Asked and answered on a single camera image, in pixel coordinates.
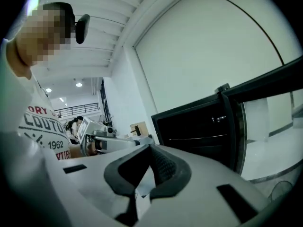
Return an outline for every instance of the metal railing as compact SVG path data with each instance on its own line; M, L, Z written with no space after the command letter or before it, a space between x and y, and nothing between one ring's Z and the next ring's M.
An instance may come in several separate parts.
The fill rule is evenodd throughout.
M99 110L98 103L94 104L85 104L85 105L79 105L75 107L69 107L69 108L62 108L55 110L57 116L59 118L72 116L72 115L79 115L83 113L89 113L89 112L95 112Z

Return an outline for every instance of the white machine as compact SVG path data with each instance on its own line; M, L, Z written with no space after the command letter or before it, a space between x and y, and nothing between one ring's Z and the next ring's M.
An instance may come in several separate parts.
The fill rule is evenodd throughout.
M102 153L109 153L139 145L135 140L123 140L114 138L114 129L99 122L84 117L78 130L78 139L81 151L85 155L86 145L93 140L102 141Z
M129 144L109 154L58 161L50 149L17 133L0 137L10 145L0 148L10 187L5 195L21 199L23 211L37 213L30 215L33 226L257 226L264 221L258 213L274 208L224 165L178 149ZM155 188L151 206L138 219L135 189L149 166Z

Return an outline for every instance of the white t-shirt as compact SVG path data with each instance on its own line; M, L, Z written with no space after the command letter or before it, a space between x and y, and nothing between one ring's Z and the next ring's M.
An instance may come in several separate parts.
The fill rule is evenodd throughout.
M71 158L69 141L49 99L32 74L30 80L17 77L6 58L7 40L2 41L0 66L9 70L20 84L32 95L32 101L21 119L18 132L37 142L40 147L53 149L58 160Z

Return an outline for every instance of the white floor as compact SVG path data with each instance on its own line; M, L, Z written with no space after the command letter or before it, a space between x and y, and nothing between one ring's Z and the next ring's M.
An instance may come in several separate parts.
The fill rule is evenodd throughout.
M301 171L303 170L303 164L298 166L296 169L292 170L291 172L282 175L280 177L277 177L275 179L269 180L269 181L265 181L265 182L261 182L261 183L255 183L255 187L259 189L259 191L261 193L263 193L263 195L265 197L269 197L274 189L274 187L279 183L279 182L283 182L283 181L287 181L289 182L292 186L294 186L298 180L298 177L301 173Z
M303 129L290 128L268 138L268 142L247 144L241 176L252 180L279 173L303 159Z

